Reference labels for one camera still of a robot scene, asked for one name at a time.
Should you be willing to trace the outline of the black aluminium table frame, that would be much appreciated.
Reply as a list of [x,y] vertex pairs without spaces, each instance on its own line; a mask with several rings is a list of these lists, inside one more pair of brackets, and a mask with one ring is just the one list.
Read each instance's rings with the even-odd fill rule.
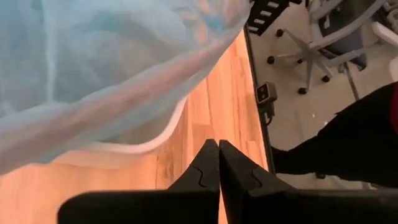
[[[254,90],[256,90],[257,88],[257,77],[256,77],[256,68],[255,68],[255,63],[254,63],[254,57],[252,54],[252,44],[251,44],[251,38],[249,35],[249,30],[247,26],[244,26],[244,36],[246,39],[246,47],[247,47],[247,52],[248,52],[248,57],[249,57],[249,64],[250,64],[250,68],[251,68],[251,76],[252,76],[252,82],[253,82],[253,87]],[[262,138],[263,138],[263,143],[262,145],[264,146],[264,153],[266,156],[266,162],[267,162],[267,168],[268,171],[271,174],[275,175],[275,170],[274,170],[274,163],[272,160],[272,151],[271,151],[271,143],[270,143],[270,139],[269,139],[269,133],[268,133],[268,129],[267,129],[267,121],[266,121],[266,117],[265,117],[265,106],[264,105],[258,105],[257,101],[256,101],[256,94],[254,94],[254,102],[257,108],[257,112],[259,115],[259,122],[260,122],[260,127],[261,127],[261,134],[262,134]]]

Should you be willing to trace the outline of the person's leg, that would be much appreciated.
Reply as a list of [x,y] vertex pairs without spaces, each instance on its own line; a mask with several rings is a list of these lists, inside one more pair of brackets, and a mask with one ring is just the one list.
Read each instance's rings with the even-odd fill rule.
[[398,82],[349,105],[293,149],[272,148],[276,173],[317,173],[398,188]]

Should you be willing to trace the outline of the white plastic trash bin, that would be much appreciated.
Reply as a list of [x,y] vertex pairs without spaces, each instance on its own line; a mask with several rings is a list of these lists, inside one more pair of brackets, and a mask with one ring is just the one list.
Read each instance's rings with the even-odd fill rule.
[[137,156],[147,154],[169,139],[178,125],[187,98],[154,119],[113,138],[68,151],[54,164],[94,169],[123,169]]

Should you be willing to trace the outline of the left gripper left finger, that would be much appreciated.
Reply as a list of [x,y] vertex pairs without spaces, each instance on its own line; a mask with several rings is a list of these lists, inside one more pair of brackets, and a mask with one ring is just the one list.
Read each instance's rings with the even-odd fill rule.
[[86,192],[66,200],[57,224],[217,224],[220,151],[208,139],[165,190]]

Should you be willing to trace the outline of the white chair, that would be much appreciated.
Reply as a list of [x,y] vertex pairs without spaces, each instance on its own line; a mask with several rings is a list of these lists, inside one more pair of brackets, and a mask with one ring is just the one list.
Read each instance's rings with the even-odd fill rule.
[[[384,40],[398,51],[398,34],[379,22],[373,22],[371,28],[380,39]],[[398,82],[398,55],[389,62],[389,72],[392,80]]]

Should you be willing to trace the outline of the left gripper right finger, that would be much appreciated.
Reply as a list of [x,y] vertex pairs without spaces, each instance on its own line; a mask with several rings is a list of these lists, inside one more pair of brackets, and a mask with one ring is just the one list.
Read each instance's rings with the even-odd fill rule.
[[219,143],[229,224],[398,224],[398,190],[304,190]]

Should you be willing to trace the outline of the blue trash bag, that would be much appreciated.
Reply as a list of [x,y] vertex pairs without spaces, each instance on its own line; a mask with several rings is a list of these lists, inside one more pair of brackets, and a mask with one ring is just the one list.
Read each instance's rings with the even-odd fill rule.
[[0,0],[0,175],[176,106],[250,9],[249,0]]

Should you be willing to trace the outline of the black slotted metal bracket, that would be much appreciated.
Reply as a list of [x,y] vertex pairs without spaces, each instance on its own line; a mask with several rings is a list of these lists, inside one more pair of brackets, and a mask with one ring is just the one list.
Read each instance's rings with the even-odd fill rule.
[[303,0],[250,0],[251,11],[247,21],[248,31],[261,36],[271,24],[292,4]]

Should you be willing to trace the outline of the grey office chair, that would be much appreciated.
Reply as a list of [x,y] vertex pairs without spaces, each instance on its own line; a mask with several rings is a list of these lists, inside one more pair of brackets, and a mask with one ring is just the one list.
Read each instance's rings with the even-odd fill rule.
[[312,40],[304,42],[287,29],[276,31],[276,37],[288,35],[301,49],[295,54],[275,55],[267,58],[272,65],[282,58],[296,58],[298,63],[306,63],[306,86],[298,89],[304,95],[312,87],[312,68],[317,66],[327,83],[332,78],[331,67],[347,76],[354,98],[359,99],[348,64],[357,66],[359,71],[367,66],[366,47],[361,27],[383,7],[387,0],[306,0]]

